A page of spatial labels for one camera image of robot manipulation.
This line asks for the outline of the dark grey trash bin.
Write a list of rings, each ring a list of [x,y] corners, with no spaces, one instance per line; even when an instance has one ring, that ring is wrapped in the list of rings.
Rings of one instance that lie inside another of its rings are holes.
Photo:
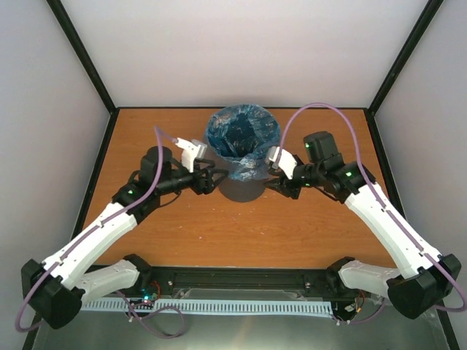
[[[265,191],[265,179],[259,179],[254,171],[240,162],[215,157],[216,167],[228,171],[228,176],[218,186],[219,191],[230,201],[247,203],[258,199]]]

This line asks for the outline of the blue plastic trash bag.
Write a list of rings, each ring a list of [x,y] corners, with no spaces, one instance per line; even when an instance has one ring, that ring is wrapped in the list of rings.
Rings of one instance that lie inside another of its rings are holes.
[[[207,123],[204,138],[234,181],[263,180],[269,176],[266,155],[279,144],[280,125],[274,115],[256,104],[227,106]]]

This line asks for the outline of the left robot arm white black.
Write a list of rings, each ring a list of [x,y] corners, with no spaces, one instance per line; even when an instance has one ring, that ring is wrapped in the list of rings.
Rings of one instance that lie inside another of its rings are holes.
[[[60,329],[90,301],[122,289],[146,292],[152,284],[151,267],[136,254],[98,271],[88,269],[160,208],[161,196],[185,189],[208,195],[228,176],[227,170],[204,158],[204,144],[184,141],[181,148],[181,160],[174,159],[167,147],[148,149],[139,169],[86,229],[42,262],[26,262],[20,270],[23,304],[53,329]]]

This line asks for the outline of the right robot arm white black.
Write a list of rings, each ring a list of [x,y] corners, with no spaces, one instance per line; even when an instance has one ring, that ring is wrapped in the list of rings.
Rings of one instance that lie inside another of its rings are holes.
[[[265,183],[287,198],[297,199],[304,188],[315,188],[344,204],[377,237],[395,268],[369,265],[344,257],[326,271],[332,294],[359,289],[387,298],[395,309],[416,319],[440,303],[452,290],[461,264],[453,254],[442,255],[425,241],[385,196],[374,176],[357,162],[345,163],[334,137],[320,131],[304,137],[308,163],[279,147],[267,152],[273,178]]]

